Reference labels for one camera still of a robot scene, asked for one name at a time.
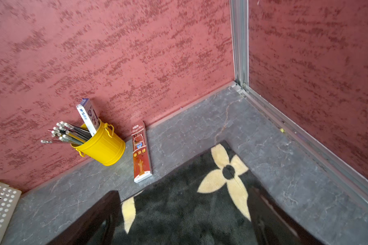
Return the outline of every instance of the gray marble floor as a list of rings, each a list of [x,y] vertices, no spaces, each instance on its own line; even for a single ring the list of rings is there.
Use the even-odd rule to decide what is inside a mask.
[[[127,199],[226,140],[279,205],[326,244],[368,244],[368,214],[231,88],[147,131],[154,175],[133,182],[132,147],[110,167],[92,161],[23,196],[3,245],[45,244],[109,190]]]

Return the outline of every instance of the yellow metal pencil holder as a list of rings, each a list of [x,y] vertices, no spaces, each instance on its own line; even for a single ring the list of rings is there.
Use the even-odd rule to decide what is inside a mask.
[[[101,120],[97,133],[93,137],[79,146],[75,144],[71,144],[71,146],[82,157],[86,154],[105,166],[115,164],[123,156],[126,149],[126,143],[114,133],[113,125],[103,123]]]

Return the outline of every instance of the bucket handle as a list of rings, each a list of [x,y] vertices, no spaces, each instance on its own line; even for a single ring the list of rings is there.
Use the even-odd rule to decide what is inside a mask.
[[[109,130],[108,130],[108,127],[109,126],[112,127],[112,135],[109,133]],[[113,135],[114,135],[114,126],[112,124],[105,123],[105,125],[103,127],[105,128],[105,130],[108,133],[109,137],[113,138]]]
[[[78,149],[76,149],[76,151],[77,152],[79,152],[79,155],[81,156],[81,157],[85,157],[85,154],[83,153],[83,152],[81,152],[80,150],[78,150]]]

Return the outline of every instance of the yellow flower pattern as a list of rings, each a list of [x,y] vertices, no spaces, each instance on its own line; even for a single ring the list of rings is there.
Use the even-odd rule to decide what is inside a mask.
[[[241,174],[248,171],[248,167],[237,155],[229,162],[229,156],[221,144],[211,149],[211,155],[219,169],[212,170],[206,175],[198,188],[198,193],[212,193],[226,184],[230,198],[235,206],[246,218],[251,220],[247,206],[248,193],[239,178]]]

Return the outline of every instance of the black and yellow rug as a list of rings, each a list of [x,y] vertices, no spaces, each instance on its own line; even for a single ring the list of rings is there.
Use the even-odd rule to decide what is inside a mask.
[[[247,207],[255,182],[224,141],[123,201],[112,244],[257,244]]]

